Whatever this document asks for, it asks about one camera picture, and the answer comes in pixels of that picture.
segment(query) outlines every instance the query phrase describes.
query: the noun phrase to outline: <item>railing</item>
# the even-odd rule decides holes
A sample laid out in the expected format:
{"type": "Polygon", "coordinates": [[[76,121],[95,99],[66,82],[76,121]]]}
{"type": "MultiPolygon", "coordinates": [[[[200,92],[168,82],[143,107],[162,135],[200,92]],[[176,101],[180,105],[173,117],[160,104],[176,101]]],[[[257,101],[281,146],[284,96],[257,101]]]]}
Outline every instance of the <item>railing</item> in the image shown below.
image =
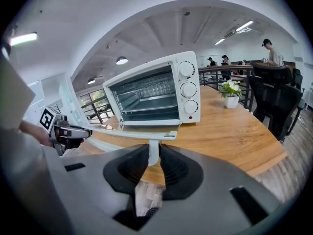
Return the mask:
{"type": "Polygon", "coordinates": [[[210,86],[217,91],[229,79],[240,81],[243,98],[239,102],[251,112],[254,95],[247,78],[254,75],[252,73],[251,65],[213,66],[199,69],[199,81],[200,85],[210,86]]]}
{"type": "Polygon", "coordinates": [[[87,108],[88,106],[91,106],[92,109],[86,110],[84,111],[86,118],[88,119],[89,122],[91,122],[91,124],[102,124],[104,121],[103,119],[108,119],[111,116],[108,115],[109,112],[112,112],[112,114],[114,115],[114,112],[111,108],[111,105],[107,99],[106,96],[100,97],[92,102],[89,102],[85,105],[82,106],[82,109],[87,108]],[[95,103],[100,102],[100,101],[104,101],[105,104],[96,107],[95,103]]]}

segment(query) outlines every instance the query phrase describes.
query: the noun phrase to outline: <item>air conditioner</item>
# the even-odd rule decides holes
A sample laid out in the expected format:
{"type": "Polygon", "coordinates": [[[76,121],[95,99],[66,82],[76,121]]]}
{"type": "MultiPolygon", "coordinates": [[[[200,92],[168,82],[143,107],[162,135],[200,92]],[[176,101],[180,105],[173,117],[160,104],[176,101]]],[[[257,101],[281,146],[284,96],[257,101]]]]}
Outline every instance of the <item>air conditioner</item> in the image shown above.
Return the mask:
{"type": "Polygon", "coordinates": [[[251,29],[251,28],[249,28],[249,27],[243,28],[242,30],[238,31],[237,33],[238,33],[238,34],[241,34],[241,33],[246,33],[246,32],[249,32],[249,33],[251,33],[252,35],[256,35],[256,36],[262,36],[262,35],[263,35],[262,32],[257,31],[257,30],[254,30],[254,29],[251,29]]]}
{"type": "Polygon", "coordinates": [[[228,38],[228,37],[234,35],[235,33],[236,33],[235,31],[230,31],[230,32],[228,32],[228,33],[224,36],[224,38],[228,38]]]}

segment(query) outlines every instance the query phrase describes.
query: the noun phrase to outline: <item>person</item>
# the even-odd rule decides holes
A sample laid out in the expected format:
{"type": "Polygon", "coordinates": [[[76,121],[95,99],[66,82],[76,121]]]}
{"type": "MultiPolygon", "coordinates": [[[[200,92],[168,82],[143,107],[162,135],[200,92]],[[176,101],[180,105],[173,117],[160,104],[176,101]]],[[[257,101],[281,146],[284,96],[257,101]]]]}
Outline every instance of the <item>person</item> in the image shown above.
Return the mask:
{"type": "MultiPolygon", "coordinates": [[[[222,56],[222,58],[223,58],[223,63],[227,63],[228,65],[231,65],[231,62],[226,55],[222,56]]],[[[223,79],[226,79],[226,80],[230,79],[230,75],[231,75],[230,71],[224,70],[224,71],[221,71],[221,74],[222,74],[223,79]]]]}
{"type": "Polygon", "coordinates": [[[209,57],[208,60],[210,61],[210,66],[216,66],[216,63],[213,61],[212,57],[209,57]]]}
{"type": "Polygon", "coordinates": [[[40,144],[53,147],[48,132],[46,132],[43,128],[22,120],[19,129],[24,133],[32,135],[40,144]]]}
{"type": "Polygon", "coordinates": [[[262,43],[262,47],[265,47],[269,50],[268,59],[265,60],[265,63],[273,66],[283,66],[283,57],[278,53],[274,48],[272,42],[265,38],[262,43]]]}
{"type": "MultiPolygon", "coordinates": [[[[240,61],[238,63],[238,65],[246,65],[246,60],[244,59],[243,61],[240,61]]],[[[239,75],[243,75],[244,74],[243,70],[238,70],[237,72],[238,72],[239,75]]]]}
{"type": "Polygon", "coordinates": [[[230,62],[229,58],[228,58],[226,55],[222,56],[222,58],[224,59],[224,61],[225,61],[228,65],[231,65],[231,62],[230,62]]]}

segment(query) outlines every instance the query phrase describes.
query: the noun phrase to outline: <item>floor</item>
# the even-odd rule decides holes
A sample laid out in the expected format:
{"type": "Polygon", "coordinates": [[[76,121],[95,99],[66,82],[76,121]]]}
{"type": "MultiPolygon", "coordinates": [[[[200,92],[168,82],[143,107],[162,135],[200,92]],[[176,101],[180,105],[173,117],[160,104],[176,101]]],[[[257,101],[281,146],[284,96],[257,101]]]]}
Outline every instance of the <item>floor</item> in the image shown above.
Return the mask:
{"type": "MultiPolygon", "coordinates": [[[[304,186],[313,161],[313,111],[302,111],[299,119],[283,146],[288,156],[268,171],[255,179],[269,189],[281,202],[296,196],[304,186]]],[[[68,151],[65,156],[82,156],[90,154],[90,144],[82,149],[68,151]]],[[[136,187],[136,211],[144,216],[149,208],[160,207],[165,186],[140,181],[136,187]]]]}

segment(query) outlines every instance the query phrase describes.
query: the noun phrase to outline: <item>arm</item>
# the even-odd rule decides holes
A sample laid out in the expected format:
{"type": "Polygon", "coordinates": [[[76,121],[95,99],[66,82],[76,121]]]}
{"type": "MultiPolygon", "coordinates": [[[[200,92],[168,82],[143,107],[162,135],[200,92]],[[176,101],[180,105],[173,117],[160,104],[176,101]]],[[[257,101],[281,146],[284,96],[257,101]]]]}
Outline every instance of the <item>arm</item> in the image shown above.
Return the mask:
{"type": "Polygon", "coordinates": [[[266,63],[267,64],[270,64],[270,65],[273,65],[273,66],[279,66],[277,63],[275,63],[274,61],[271,61],[271,60],[266,60],[266,63]]]}
{"type": "Polygon", "coordinates": [[[43,128],[22,120],[20,130],[24,133],[32,135],[40,144],[52,147],[49,134],[43,128]]]}

